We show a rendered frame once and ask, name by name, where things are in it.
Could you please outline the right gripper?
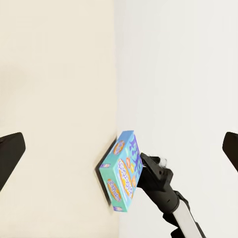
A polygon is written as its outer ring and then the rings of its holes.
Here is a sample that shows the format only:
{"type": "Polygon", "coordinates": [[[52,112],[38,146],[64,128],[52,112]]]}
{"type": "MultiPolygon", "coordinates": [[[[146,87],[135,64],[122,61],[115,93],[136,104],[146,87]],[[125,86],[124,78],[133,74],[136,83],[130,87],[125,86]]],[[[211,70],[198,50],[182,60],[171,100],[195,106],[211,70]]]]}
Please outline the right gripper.
{"type": "Polygon", "coordinates": [[[156,205],[166,204],[173,196],[170,183],[174,173],[171,169],[160,167],[142,152],[140,157],[144,166],[137,187],[142,188],[156,205]]]}

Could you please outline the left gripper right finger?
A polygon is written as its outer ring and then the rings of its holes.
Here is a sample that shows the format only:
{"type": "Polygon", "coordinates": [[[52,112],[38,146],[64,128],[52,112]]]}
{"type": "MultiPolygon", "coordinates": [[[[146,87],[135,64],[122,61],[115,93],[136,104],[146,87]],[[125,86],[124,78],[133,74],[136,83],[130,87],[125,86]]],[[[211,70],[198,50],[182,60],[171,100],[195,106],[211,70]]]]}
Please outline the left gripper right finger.
{"type": "Polygon", "coordinates": [[[227,132],[222,149],[238,172],[238,134],[227,132]]]}

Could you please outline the board game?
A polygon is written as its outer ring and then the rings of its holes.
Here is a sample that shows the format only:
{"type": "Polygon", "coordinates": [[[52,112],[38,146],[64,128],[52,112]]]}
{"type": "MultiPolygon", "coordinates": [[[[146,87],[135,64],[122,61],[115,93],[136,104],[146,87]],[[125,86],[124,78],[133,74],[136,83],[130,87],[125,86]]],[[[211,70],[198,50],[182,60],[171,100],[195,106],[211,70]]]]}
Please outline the board game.
{"type": "Polygon", "coordinates": [[[99,167],[114,211],[128,213],[143,166],[134,130],[123,131],[99,167]]]}

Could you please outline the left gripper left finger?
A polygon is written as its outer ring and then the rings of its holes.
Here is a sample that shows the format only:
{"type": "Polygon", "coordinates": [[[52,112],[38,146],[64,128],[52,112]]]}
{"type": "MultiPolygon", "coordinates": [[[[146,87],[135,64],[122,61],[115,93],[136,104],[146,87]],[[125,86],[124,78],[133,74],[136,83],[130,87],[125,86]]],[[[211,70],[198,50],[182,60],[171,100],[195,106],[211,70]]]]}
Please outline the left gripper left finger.
{"type": "Polygon", "coordinates": [[[0,191],[26,150],[22,132],[0,137],[0,191]]]}

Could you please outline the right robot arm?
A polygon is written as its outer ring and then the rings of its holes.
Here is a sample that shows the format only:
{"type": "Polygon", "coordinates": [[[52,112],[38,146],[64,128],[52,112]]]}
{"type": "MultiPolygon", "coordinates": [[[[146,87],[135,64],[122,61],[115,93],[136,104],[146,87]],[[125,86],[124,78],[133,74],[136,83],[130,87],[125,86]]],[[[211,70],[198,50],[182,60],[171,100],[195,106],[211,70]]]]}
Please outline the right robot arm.
{"type": "Polygon", "coordinates": [[[137,187],[142,188],[163,213],[166,222],[177,227],[172,238],[206,238],[192,217],[188,201],[170,186],[174,173],[167,168],[168,159],[140,154],[144,164],[137,187]]]}

